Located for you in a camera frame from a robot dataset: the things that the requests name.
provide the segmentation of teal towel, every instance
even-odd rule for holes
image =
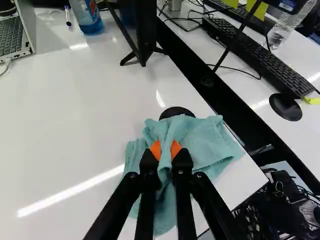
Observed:
[[[222,116],[209,116],[205,119],[178,115],[154,121],[147,119],[143,130],[144,138],[130,141],[125,150],[124,174],[139,173],[139,163],[146,148],[156,140],[161,144],[161,158],[158,176],[162,182],[157,192],[155,206],[155,236],[164,234],[176,225],[176,193],[171,179],[171,153],[173,140],[187,148],[193,160],[193,172],[203,171],[215,179],[233,160],[244,155],[244,151],[226,131]],[[137,218],[140,198],[132,206],[130,217]]]

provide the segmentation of table surface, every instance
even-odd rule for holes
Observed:
[[[144,120],[182,106],[215,113],[168,56],[120,66],[130,47],[109,12],[105,33],[84,36],[64,12],[37,10],[37,54],[12,62],[0,79],[1,238],[82,239],[116,188],[126,143]],[[245,154],[214,181],[232,210],[267,182]],[[195,202],[197,233],[208,225]],[[131,239],[128,218],[119,239]],[[177,239],[173,228],[158,239]]]
[[[198,8],[190,3],[188,5],[194,9]],[[240,26],[239,22],[220,12],[215,12],[214,17],[225,18],[236,27]],[[166,21],[165,24],[207,64],[215,64],[225,50],[224,47],[200,28],[185,32],[170,21]],[[244,33],[258,43],[262,43],[265,40],[263,35],[249,27],[244,29]],[[289,39],[272,53],[320,90],[319,45],[297,31],[293,31]],[[227,55],[221,65],[244,70],[258,76],[254,69],[232,52]],[[241,72],[223,68],[218,69],[216,73],[320,180],[320,161],[318,161],[320,156],[320,106],[296,100],[302,110],[302,119],[288,121],[272,110],[269,104],[269,97],[279,91],[264,78],[257,80]],[[319,98],[320,96],[313,92],[308,97]]]

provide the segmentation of blue bottle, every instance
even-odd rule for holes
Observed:
[[[103,28],[96,0],[69,0],[82,32],[91,35]]]

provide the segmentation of water bottle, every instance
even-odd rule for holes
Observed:
[[[82,32],[94,34],[103,28],[96,0],[69,0]]]
[[[316,3],[317,0],[308,0],[301,10],[295,15],[290,15],[286,12],[283,12],[278,22],[267,34],[270,49],[275,50],[281,44],[283,44],[289,38],[292,31],[308,15]],[[264,41],[263,46],[267,47],[266,41]]]

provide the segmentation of laptop keyboard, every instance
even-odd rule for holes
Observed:
[[[23,30],[18,16],[0,21],[0,57],[21,50]]]

